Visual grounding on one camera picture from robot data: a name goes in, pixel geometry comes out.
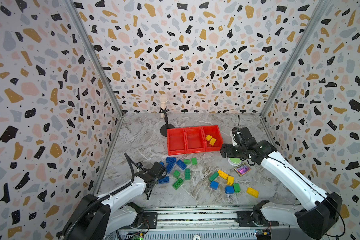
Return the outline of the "green small lego brick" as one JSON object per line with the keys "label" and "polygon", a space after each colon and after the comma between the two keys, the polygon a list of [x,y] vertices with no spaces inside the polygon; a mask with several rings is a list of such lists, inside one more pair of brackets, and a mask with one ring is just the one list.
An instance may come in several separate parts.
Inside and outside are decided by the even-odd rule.
{"label": "green small lego brick", "polygon": [[180,173],[179,171],[177,171],[177,170],[173,173],[173,176],[174,176],[176,179],[178,179],[178,178],[180,177],[180,175],[181,175],[181,173]]}

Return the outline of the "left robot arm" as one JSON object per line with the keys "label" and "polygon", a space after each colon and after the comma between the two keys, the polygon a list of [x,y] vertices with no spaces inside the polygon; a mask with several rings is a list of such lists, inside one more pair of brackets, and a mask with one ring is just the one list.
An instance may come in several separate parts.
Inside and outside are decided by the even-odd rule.
{"label": "left robot arm", "polygon": [[155,162],[149,169],[141,167],[132,178],[118,189],[81,199],[64,226],[60,240],[103,240],[109,234],[126,226],[140,227],[144,210],[132,199],[145,194],[150,197],[154,186],[166,176],[167,170]]}

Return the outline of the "green tall lego brick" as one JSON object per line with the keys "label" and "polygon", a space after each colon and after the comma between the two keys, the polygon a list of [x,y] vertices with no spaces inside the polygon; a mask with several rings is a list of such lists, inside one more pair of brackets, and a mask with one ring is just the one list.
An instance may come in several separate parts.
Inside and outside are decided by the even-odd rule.
{"label": "green tall lego brick", "polygon": [[191,180],[191,170],[185,169],[185,180],[190,181]]}

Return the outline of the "yellow lego pile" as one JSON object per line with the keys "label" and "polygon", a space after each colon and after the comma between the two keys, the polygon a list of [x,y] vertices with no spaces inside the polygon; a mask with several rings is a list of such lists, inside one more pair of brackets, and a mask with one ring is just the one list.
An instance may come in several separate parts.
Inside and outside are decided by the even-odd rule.
{"label": "yellow lego pile", "polygon": [[207,135],[207,136],[206,136],[206,141],[207,141],[207,146],[213,147],[213,146],[216,144],[217,139],[214,138],[214,137],[211,136],[211,135]]}

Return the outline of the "green slanted lego brick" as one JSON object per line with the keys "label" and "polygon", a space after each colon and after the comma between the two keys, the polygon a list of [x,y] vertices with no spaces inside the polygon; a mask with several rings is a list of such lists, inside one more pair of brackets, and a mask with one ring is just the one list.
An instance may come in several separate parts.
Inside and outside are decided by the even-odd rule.
{"label": "green slanted lego brick", "polygon": [[209,177],[209,181],[213,182],[215,181],[215,179],[219,176],[218,172],[213,173],[210,177]]}

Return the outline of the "yellow long lego brick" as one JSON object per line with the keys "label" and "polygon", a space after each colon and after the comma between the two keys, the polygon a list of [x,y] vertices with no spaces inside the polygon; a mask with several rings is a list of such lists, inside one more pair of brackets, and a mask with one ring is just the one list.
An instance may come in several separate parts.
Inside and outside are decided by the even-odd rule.
{"label": "yellow long lego brick", "polygon": [[223,178],[224,180],[227,180],[229,175],[225,172],[223,172],[222,170],[218,170],[218,175]]}

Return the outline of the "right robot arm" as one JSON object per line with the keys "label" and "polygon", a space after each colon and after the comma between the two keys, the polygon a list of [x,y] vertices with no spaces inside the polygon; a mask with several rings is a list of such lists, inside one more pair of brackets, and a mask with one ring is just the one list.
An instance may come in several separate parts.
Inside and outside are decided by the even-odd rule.
{"label": "right robot arm", "polygon": [[232,144],[223,144],[223,158],[251,160],[272,173],[299,201],[299,205],[275,204],[263,200],[252,208],[250,220],[262,227],[271,222],[298,226],[310,238],[319,240],[343,218],[343,200],[327,193],[297,171],[268,141],[256,142],[247,127],[232,129]]}

